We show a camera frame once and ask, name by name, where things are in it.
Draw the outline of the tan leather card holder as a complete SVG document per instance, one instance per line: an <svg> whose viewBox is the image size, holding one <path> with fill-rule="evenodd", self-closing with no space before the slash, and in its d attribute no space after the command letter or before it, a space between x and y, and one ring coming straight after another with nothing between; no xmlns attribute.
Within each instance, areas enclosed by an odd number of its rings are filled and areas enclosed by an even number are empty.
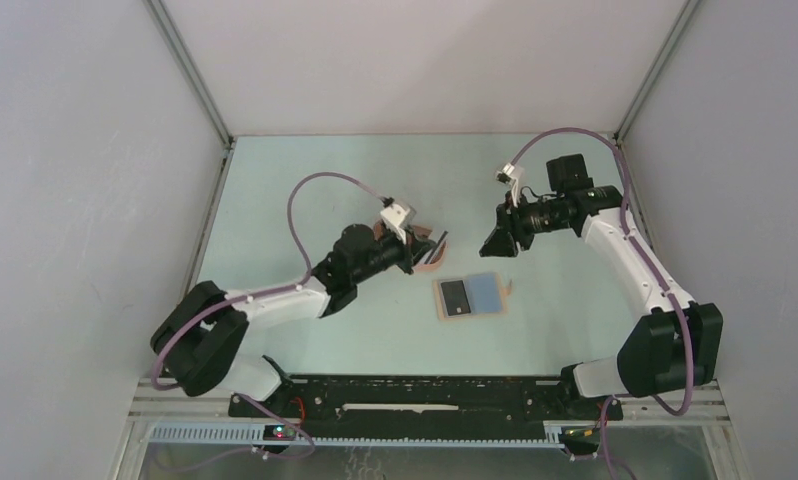
<svg viewBox="0 0 798 480"><path fill-rule="evenodd" d="M439 284L448 280L463 280L466 285L472 313L460 317L446 318L442 311ZM503 315L508 312L508 298L513 291L513 282L504 281L496 272L485 272L464 277L438 279L433 282L434 301L440 321L458 320Z"/></svg>

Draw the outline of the black VIP credit card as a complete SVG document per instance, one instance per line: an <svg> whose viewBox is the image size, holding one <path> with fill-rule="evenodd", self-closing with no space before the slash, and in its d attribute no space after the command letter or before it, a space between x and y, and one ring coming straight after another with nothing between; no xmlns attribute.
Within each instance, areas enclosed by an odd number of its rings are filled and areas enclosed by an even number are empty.
<svg viewBox="0 0 798 480"><path fill-rule="evenodd" d="M466 285L463 280L448 280L439 284L442 311L446 318L472 313Z"/></svg>

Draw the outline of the pink oval tray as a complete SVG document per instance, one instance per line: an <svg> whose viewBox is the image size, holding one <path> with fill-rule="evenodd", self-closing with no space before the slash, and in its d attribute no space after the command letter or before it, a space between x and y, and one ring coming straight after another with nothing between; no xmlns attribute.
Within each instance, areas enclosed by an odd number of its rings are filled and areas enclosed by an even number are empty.
<svg viewBox="0 0 798 480"><path fill-rule="evenodd" d="M436 229L433 227L428 228L432 228L434 230L433 238L436 241L436 246L435 250L427 260L427 263L430 265L430 267L419 273L431 272L438 269L444 261L448 247L448 232L446 230ZM373 254L371 261L372 266L377 268L379 273L390 269L398 270L403 273L398 268L398 263L404 257L403 251L405 243L403 243L400 238L391 232L381 220L377 221L373 225L373 232L376 246L375 253Z"/></svg>

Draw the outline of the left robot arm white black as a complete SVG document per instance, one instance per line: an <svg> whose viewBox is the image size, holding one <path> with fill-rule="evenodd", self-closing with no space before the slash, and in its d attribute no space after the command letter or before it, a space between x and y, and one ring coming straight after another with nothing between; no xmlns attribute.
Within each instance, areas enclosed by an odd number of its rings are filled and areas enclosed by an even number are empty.
<svg viewBox="0 0 798 480"><path fill-rule="evenodd" d="M411 228L397 234L383 223L353 224L302 283L249 292L200 282L150 339L157 356L153 386L166 389L160 376L168 373L170 386L189 397L226 389L251 398L265 415L279 416L291 403L287 375L269 356L248 353L247 345L280 324L338 313L357 298L359 284L393 267L413 274L441 244Z"/></svg>

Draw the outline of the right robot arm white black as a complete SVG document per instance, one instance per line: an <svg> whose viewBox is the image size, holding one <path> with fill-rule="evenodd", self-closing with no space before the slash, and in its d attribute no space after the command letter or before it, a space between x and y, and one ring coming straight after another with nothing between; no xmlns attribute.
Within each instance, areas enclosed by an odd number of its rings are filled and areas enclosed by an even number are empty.
<svg viewBox="0 0 798 480"><path fill-rule="evenodd" d="M681 288L645 246L624 208L623 193L613 185L597 186L582 155L546 164L550 193L528 200L524 170L508 163L496 173L509 186L496 207L496 224L479 250L482 257L513 258L528 250L536 235L570 229L615 273L635 323L618 352L562 371L565 384L556 392L560 411L581 418L598 397L655 397L692 390L713 381L723 316L713 303L699 303Z"/></svg>

